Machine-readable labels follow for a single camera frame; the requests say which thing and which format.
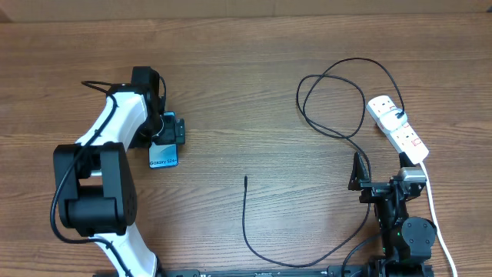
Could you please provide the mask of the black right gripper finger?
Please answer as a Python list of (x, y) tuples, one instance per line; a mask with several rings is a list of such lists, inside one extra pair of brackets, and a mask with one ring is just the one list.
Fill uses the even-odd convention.
[(369, 175), (361, 155), (358, 152), (355, 152), (348, 189), (351, 191), (361, 191), (365, 189), (369, 183)]
[(405, 152), (399, 154), (400, 167), (415, 167), (415, 164), (410, 160)]

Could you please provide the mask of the Galaxy S24 smartphone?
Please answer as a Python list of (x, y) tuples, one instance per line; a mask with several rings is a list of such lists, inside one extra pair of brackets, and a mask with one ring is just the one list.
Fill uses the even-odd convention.
[(151, 143), (149, 148), (149, 167), (163, 169), (178, 165), (178, 145), (156, 145)]

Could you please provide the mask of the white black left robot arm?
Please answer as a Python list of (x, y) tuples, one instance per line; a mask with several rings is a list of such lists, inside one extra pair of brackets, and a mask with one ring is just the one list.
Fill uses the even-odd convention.
[(163, 276), (158, 255), (136, 226), (138, 200), (127, 152), (148, 150), (152, 169), (178, 165), (185, 121), (166, 111), (165, 80), (149, 66), (135, 66), (128, 83), (82, 84), (103, 92), (106, 103), (82, 137), (53, 152), (52, 231), (67, 244), (98, 245), (114, 276)]

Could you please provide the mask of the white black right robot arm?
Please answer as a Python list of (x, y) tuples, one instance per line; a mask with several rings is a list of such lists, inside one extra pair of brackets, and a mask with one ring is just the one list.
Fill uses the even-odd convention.
[(431, 258), (437, 226), (429, 219), (411, 217), (407, 203), (419, 197), (427, 176), (406, 154), (399, 154), (401, 168), (388, 182), (372, 182), (359, 153), (354, 154), (348, 188), (359, 191), (359, 201), (374, 207), (379, 233), (356, 246), (346, 259), (366, 244), (380, 238), (383, 255), (373, 256), (363, 265), (341, 266), (343, 276), (432, 276)]

